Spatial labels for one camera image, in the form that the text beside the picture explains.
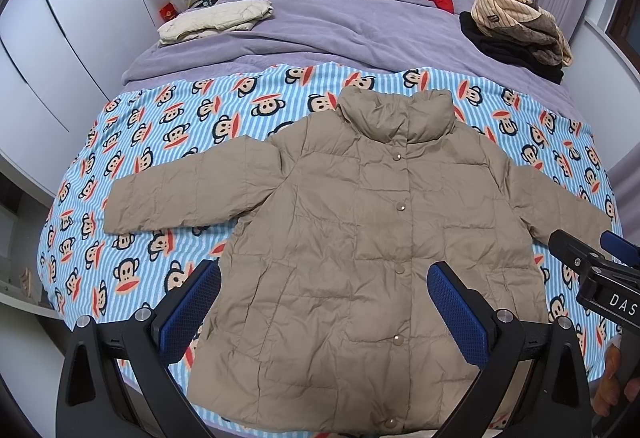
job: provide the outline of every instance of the folded white quilt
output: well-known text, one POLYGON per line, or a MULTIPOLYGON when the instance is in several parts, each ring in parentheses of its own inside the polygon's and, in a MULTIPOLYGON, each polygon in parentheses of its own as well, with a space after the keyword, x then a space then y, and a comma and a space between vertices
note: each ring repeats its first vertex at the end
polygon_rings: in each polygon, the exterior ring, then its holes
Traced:
POLYGON ((246 0, 217 4, 178 15, 158 29, 160 45, 210 35, 250 30, 262 19, 271 17, 269 0, 246 0))

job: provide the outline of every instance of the striped beige blanket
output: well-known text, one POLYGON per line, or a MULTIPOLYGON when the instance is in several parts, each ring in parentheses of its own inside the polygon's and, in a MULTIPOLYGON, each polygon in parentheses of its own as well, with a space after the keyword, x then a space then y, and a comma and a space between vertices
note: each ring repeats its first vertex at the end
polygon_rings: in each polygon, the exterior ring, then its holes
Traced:
POLYGON ((475 0, 471 16, 484 35, 528 46, 543 64, 569 66, 574 60, 556 18, 535 1, 475 0))

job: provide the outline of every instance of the human hand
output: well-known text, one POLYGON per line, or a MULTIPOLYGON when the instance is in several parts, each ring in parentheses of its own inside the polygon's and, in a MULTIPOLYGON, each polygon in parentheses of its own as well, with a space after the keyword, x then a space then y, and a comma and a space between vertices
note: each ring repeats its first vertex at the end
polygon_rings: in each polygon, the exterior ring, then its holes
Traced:
MULTIPOLYGON (((600 379, 600 385, 596 396, 591 401, 591 406, 599 416, 609 416, 609 411, 613 405, 617 405, 620 400, 620 383, 616 378, 616 371, 620 367, 622 355, 616 346, 609 346, 605 354, 604 374, 600 379)), ((629 402, 638 395, 640 391, 640 378, 632 378, 625 386, 624 394, 629 402)))

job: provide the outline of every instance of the jacket's right sleeve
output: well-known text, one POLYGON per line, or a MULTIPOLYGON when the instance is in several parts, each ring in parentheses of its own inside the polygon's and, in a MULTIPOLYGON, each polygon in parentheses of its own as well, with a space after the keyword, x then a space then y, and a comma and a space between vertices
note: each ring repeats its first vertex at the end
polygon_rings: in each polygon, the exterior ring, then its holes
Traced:
POLYGON ((104 231, 201 227, 251 210, 286 179, 305 135, 302 119, 264 142, 241 136, 116 180, 104 231))
POLYGON ((532 237, 548 244, 551 234, 561 229, 602 251, 600 235, 611 229, 607 214, 560 187, 536 168, 516 165, 494 142, 478 136, 498 188, 532 237))

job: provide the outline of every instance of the bed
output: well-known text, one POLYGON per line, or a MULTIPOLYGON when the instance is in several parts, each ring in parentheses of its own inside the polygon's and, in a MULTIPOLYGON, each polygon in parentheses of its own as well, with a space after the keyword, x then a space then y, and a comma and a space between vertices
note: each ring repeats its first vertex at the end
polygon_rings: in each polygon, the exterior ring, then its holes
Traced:
MULTIPOLYGON (((452 91, 456 116, 517 163, 603 209, 621 233, 614 196, 590 127, 564 87, 487 58, 460 32, 456 14, 426 0, 271 0, 274 17, 252 31, 151 47, 123 76, 68 171, 43 227, 40 278, 69 327, 155 306, 202 260, 224 250, 234 222, 115 237, 102 231, 114 179, 249 135, 264 139, 306 114, 334 108, 359 82, 379 92, 452 91)), ((455 11, 473 0, 454 0, 455 11)), ((590 379, 602 374, 609 321, 575 301, 577 278, 534 243, 550 317, 575 323, 590 379)), ((198 335, 170 366, 186 389, 198 335)), ((135 386, 128 364, 127 382, 135 386)), ((244 436, 307 438, 252 430, 197 408, 210 426, 244 436)), ((499 425, 503 416, 495 421, 499 425)))

